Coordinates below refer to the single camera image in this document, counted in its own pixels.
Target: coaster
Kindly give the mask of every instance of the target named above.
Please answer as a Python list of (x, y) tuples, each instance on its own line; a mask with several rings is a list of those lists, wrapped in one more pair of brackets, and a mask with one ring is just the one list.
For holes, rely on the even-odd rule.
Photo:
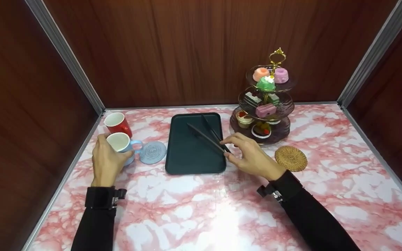
[(276, 161), (291, 172), (300, 172), (308, 164), (305, 154), (292, 146), (282, 146), (277, 149)]
[(167, 148), (162, 142), (151, 141), (145, 144), (139, 154), (142, 163), (151, 165), (161, 161), (167, 152)]

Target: tongs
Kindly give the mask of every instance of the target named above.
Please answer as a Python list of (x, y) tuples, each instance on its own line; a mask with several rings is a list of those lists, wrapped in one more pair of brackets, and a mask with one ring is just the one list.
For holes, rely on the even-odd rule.
[(227, 146), (220, 144), (220, 141), (222, 141), (222, 138), (220, 138), (220, 136), (212, 129), (212, 127), (210, 126), (210, 124), (207, 121), (207, 119), (205, 118), (205, 116), (204, 115), (201, 115), (201, 116), (202, 116), (202, 121), (203, 121), (204, 127), (206, 127), (206, 129), (210, 131), (210, 133), (214, 136), (215, 140), (212, 140), (210, 137), (208, 137), (207, 135), (202, 133), (200, 130), (198, 130), (198, 128), (194, 127), (190, 123), (187, 123), (188, 127), (196, 135), (201, 136), (201, 137), (207, 139), (210, 143), (214, 144), (218, 149), (220, 149), (220, 151), (230, 153), (230, 150), (228, 149)]

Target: hand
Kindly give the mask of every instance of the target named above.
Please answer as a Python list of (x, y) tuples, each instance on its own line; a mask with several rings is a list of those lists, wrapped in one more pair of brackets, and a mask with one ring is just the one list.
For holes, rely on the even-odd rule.
[(243, 157), (237, 158), (231, 153), (225, 153), (229, 162), (236, 165), (239, 170), (252, 175), (262, 176), (268, 181), (275, 181), (286, 171), (284, 167), (269, 157), (255, 142), (241, 133), (235, 133), (225, 138), (220, 144), (234, 144), (241, 152)]
[(116, 152), (106, 141), (108, 135), (110, 134), (98, 135), (96, 146), (92, 150), (94, 180), (91, 183), (91, 187), (113, 186), (126, 160), (134, 154), (134, 151)]

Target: wood wall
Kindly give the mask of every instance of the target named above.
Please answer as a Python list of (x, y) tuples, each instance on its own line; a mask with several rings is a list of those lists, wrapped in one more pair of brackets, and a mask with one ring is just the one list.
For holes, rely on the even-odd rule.
[(237, 103), (278, 47), (295, 101), (337, 100), (397, 0), (45, 0), (108, 108)]
[(402, 181), (402, 30), (348, 109)]
[(20, 250), (96, 120), (22, 0), (0, 1), (0, 250)]

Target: light blue mug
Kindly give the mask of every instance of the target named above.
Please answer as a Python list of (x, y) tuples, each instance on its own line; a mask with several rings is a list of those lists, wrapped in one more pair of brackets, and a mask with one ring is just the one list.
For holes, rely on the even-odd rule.
[[(136, 153), (140, 153), (142, 151), (143, 143), (140, 140), (131, 140), (126, 133), (113, 133), (109, 135), (106, 140), (111, 145), (111, 147), (116, 152), (127, 152), (133, 150), (133, 144), (141, 144), (141, 148), (139, 150), (135, 150)], [(127, 166), (131, 164), (134, 160), (134, 154), (129, 159), (126, 160), (125, 165)]]

